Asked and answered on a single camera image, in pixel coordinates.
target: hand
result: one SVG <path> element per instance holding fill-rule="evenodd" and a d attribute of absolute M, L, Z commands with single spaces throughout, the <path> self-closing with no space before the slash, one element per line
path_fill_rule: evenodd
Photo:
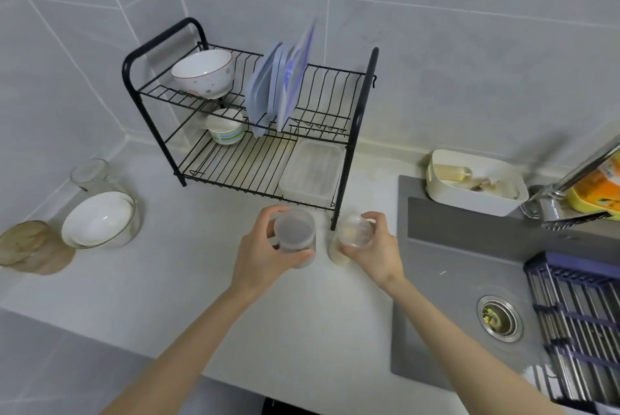
<path fill-rule="evenodd" d="M 388 222 L 383 213 L 369 211 L 361 215 L 366 219 L 374 219 L 372 224 L 375 234 L 364 247 L 340 246 L 340 251 L 357 262 L 361 269 L 379 288 L 385 290 L 392 283 L 405 279 L 402 261 L 396 237 L 388 231 Z"/>
<path fill-rule="evenodd" d="M 314 255 L 313 250 L 282 253 L 269 244 L 267 239 L 275 235 L 275 220 L 270 220 L 270 216 L 289 209 L 288 206 L 281 205 L 261 209 L 254 228 L 241 239 L 232 272 L 232 289 L 256 299 L 286 270 L 302 264 Z"/>

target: black metal dish rack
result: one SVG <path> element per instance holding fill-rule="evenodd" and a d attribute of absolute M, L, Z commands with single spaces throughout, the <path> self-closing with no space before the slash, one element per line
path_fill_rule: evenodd
<path fill-rule="evenodd" d="M 200 37 L 196 46 L 142 87 L 135 89 L 129 75 L 136 59 L 152 51 L 190 24 L 196 28 Z M 159 79 L 167 76 L 177 61 L 193 52 L 212 48 L 231 51 L 235 59 L 234 83 L 231 92 L 225 97 L 217 100 L 207 99 L 159 83 Z M 245 84 L 248 83 L 263 55 L 207 43 L 202 25 L 192 17 L 184 18 L 129 53 L 123 62 L 122 74 L 129 95 L 183 186 L 187 185 L 187 179 L 191 179 L 333 211 L 331 229 L 334 230 L 340 215 L 368 94 L 371 86 L 375 84 L 378 55 L 379 49 L 374 48 L 365 73 L 308 64 L 298 102 L 282 132 L 277 131 L 275 121 L 264 121 L 265 115 L 257 124 L 253 124 L 248 121 L 244 112 Z M 145 108 L 143 97 L 182 107 L 187 109 L 189 115 L 164 138 Z M 173 137 L 177 136 L 183 127 L 189 127 L 188 123 L 198 113 L 205 116 L 221 107 L 236 109 L 236 114 L 242 113 L 243 123 L 247 126 L 243 139 L 233 145 L 220 145 L 211 139 L 207 131 L 204 131 L 197 140 L 192 140 L 188 145 L 189 152 L 177 163 L 169 148 Z M 256 138 L 252 134 L 251 126 L 265 128 L 267 132 L 264 136 Z M 340 144 L 345 148 L 344 166 L 329 207 L 286 199 L 277 190 L 280 176 L 299 138 Z"/>

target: dish rack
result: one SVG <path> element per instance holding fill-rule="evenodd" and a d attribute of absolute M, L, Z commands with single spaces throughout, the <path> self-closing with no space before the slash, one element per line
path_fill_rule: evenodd
<path fill-rule="evenodd" d="M 133 63 L 190 24 L 193 25 L 200 37 L 197 44 L 149 82 L 136 89 L 130 78 Z M 234 57 L 235 78 L 230 93 L 220 99 L 213 100 L 184 92 L 172 86 L 174 80 L 169 72 L 174 64 L 191 53 L 213 48 L 228 50 Z M 186 186 L 187 180 L 190 179 L 276 200 L 333 211 L 331 229 L 334 230 L 340 215 L 368 94 L 371 87 L 375 85 L 375 67 L 378 55 L 379 49 L 374 48 L 366 72 L 308 64 L 304 72 L 296 107 L 291 113 L 286 127 L 281 132 L 277 131 L 275 120 L 263 121 L 266 114 L 261 117 L 258 123 L 253 124 L 248 121 L 245 113 L 245 85 L 252 77 L 257 63 L 263 55 L 209 44 L 202 25 L 192 17 L 184 18 L 151 41 L 129 53 L 123 62 L 122 76 L 125 88 L 138 107 L 182 186 Z M 159 83 L 161 78 L 166 81 L 170 80 L 172 83 L 162 85 Z M 187 113 L 188 116 L 182 117 L 179 125 L 168 136 L 164 137 L 144 106 L 144 100 L 147 99 L 172 105 L 177 117 L 181 111 Z M 228 146 L 220 145 L 211 139 L 207 131 L 188 139 L 186 131 L 191 131 L 192 119 L 194 119 L 193 123 L 196 124 L 200 121 L 200 116 L 205 117 L 212 114 L 214 110 L 224 107 L 237 110 L 234 113 L 235 115 L 242 113 L 246 129 L 241 141 Z M 221 117 L 232 119 L 234 116 Z M 251 126 L 262 127 L 267 130 L 267 133 L 262 137 L 255 138 Z M 171 142 L 173 138 L 176 139 L 179 136 L 185 137 L 184 145 L 187 147 L 185 149 L 187 154 L 182 160 L 180 156 L 173 156 L 171 153 L 171 149 L 179 150 L 178 146 Z M 280 177 L 291 157 L 293 148 L 300 138 L 335 143 L 345 148 L 344 165 L 329 206 L 286 199 L 278 190 Z"/>
<path fill-rule="evenodd" d="M 555 401 L 591 413 L 595 402 L 620 405 L 620 267 L 542 252 L 523 269 L 557 376 Z"/>

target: bowl with red rim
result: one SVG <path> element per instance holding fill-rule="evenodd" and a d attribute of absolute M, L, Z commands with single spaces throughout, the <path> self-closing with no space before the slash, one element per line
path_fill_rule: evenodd
<path fill-rule="evenodd" d="M 208 49 L 178 61 L 172 76 L 181 88 L 204 98 L 220 98 L 233 89 L 234 60 L 230 51 Z"/>

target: metal drain ring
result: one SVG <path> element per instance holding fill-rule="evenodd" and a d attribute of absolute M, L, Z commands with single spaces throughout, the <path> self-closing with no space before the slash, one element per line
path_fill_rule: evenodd
<path fill-rule="evenodd" d="M 501 326 L 506 327 L 505 331 L 498 332 L 485 321 L 483 317 L 485 309 L 493 311 L 499 318 Z M 519 316 L 513 305 L 505 299 L 493 295 L 483 296 L 478 301 L 476 310 L 480 324 L 493 338 L 505 343 L 513 343 L 523 336 L 521 316 Z"/>

